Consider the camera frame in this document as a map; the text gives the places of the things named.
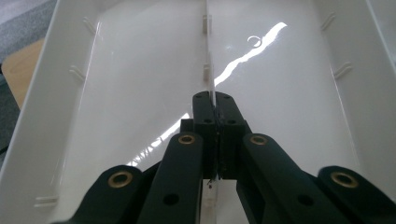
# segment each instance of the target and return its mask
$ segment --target white tray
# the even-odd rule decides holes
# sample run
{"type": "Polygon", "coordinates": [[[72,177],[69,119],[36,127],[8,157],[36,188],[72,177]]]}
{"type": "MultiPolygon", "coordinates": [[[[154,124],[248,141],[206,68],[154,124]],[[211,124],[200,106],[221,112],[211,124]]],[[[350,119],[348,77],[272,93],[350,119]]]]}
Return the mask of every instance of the white tray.
{"type": "MultiPolygon", "coordinates": [[[[308,173],[345,166],[396,198],[396,7],[373,2],[59,0],[0,223],[70,218],[104,170],[159,161],[191,97],[213,89],[308,173]]],[[[218,183],[216,210],[205,189],[202,223],[248,223],[234,188],[218,183]]]]}

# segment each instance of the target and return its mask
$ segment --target tan furniture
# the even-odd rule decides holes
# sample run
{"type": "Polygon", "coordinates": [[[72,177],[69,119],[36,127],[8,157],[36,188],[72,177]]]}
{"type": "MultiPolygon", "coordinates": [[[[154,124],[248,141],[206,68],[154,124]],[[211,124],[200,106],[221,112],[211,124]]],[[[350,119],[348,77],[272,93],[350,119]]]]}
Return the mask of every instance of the tan furniture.
{"type": "Polygon", "coordinates": [[[3,75],[21,109],[29,88],[35,65],[38,60],[44,39],[9,55],[2,65],[3,75]]]}

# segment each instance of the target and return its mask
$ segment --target white container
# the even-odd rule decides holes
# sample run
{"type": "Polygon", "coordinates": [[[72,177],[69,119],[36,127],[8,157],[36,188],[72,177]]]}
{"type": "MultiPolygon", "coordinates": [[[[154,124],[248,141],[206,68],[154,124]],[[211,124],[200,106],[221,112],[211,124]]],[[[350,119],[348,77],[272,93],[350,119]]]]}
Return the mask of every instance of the white container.
{"type": "MultiPolygon", "coordinates": [[[[344,166],[394,200],[394,5],[59,0],[1,171],[0,223],[70,218],[104,170],[159,161],[191,97],[213,89],[303,170],[344,166]]],[[[202,223],[248,223],[234,188],[218,183],[216,208],[204,192],[202,223]]]]}

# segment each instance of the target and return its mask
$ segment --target floor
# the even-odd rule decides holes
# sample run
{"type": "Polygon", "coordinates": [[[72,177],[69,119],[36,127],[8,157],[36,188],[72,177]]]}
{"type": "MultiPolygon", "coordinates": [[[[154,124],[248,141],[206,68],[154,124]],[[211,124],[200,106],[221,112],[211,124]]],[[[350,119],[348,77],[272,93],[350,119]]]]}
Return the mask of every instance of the floor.
{"type": "MultiPolygon", "coordinates": [[[[13,52],[43,38],[56,0],[4,0],[0,2],[0,63],[13,52]]],[[[20,114],[17,103],[0,75],[0,167],[20,114]]]]}

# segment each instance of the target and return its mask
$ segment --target gray carpet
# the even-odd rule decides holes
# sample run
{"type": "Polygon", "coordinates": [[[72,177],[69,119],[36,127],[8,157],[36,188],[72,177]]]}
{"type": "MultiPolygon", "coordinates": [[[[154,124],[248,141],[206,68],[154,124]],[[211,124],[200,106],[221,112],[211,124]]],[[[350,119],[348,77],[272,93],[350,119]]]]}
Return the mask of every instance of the gray carpet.
{"type": "MultiPolygon", "coordinates": [[[[56,0],[35,7],[0,24],[0,63],[11,53],[43,38],[50,25],[56,0]]],[[[7,83],[0,75],[0,149],[8,146],[20,110],[7,83]]],[[[0,167],[5,153],[0,155],[0,167]]]]}

